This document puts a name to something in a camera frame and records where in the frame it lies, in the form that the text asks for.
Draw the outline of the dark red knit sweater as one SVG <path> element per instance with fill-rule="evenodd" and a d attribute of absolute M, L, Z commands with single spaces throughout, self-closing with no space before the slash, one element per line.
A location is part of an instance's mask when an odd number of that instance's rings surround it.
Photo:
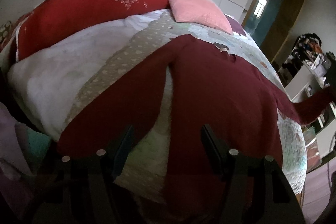
<path fill-rule="evenodd" d="M 271 155 L 284 161 L 278 115 L 299 124 L 317 118 L 305 102 L 293 103 L 251 63 L 191 35 L 157 49 L 112 82 L 69 123 L 59 148 L 69 156 L 87 156 L 134 127 L 131 147 L 154 127 L 167 74 L 173 80 L 170 147 L 164 196 L 182 211 L 217 204 L 233 188 L 211 172 L 201 142 L 202 125 L 228 147 L 246 156 Z"/>

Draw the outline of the black clothes rack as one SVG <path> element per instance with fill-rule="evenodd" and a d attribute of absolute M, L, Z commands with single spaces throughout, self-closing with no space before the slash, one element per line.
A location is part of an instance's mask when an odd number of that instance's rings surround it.
<path fill-rule="evenodd" d="M 312 61 L 312 57 L 322 54 L 322 41 L 313 34 L 303 34 L 296 38 L 288 59 L 282 63 L 281 69 L 287 70 L 293 77 L 303 66 L 304 61 Z"/>

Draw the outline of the white bed sheet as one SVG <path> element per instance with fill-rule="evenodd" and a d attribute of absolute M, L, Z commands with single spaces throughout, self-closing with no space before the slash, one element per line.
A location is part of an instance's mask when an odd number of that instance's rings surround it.
<path fill-rule="evenodd" d="M 9 84 L 38 130 L 59 140 L 82 86 L 115 52 L 164 10 L 97 24 L 14 64 Z"/>

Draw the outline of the white shelf unit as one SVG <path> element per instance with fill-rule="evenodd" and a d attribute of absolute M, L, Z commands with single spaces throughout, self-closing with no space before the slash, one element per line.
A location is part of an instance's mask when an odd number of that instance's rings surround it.
<path fill-rule="evenodd" d="M 305 102 L 307 112 L 316 113 L 317 118 L 309 120 L 308 126 L 315 130 L 320 157 L 331 153 L 335 144 L 335 102 L 327 101 L 322 93 L 327 91 L 323 82 L 324 69 L 311 69 L 304 63 L 298 73 L 285 87 L 292 102 Z"/>

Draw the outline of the purple pillow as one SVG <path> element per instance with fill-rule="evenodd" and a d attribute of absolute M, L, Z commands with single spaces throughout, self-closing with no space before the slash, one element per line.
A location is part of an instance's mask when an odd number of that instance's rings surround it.
<path fill-rule="evenodd" d="M 242 36 L 246 36 L 246 32 L 244 31 L 242 26 L 239 24 L 239 22 L 237 22 L 234 18 L 232 18 L 232 16 L 229 16 L 227 14 L 225 14 L 225 16 L 226 16 L 226 19 L 229 21 L 233 32 L 239 35 L 242 35 Z"/>

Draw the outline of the red embroidered pillow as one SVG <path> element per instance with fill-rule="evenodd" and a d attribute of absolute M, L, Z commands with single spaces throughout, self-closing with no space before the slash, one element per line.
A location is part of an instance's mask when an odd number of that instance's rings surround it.
<path fill-rule="evenodd" d="M 168 0 L 45 0 L 31 11 L 17 36 L 17 60 L 96 24 L 167 8 Z"/>

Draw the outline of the pink cushion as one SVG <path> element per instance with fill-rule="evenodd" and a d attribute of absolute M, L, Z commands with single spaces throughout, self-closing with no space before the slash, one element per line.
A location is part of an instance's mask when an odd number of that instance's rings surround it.
<path fill-rule="evenodd" d="M 178 23 L 197 23 L 232 35 L 232 27 L 221 9 L 212 0 L 169 0 Z"/>

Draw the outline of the teal glass door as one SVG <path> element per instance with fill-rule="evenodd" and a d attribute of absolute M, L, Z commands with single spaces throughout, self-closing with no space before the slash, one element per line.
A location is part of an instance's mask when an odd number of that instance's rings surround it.
<path fill-rule="evenodd" d="M 260 47 L 284 0 L 257 0 L 245 23 L 245 31 Z"/>

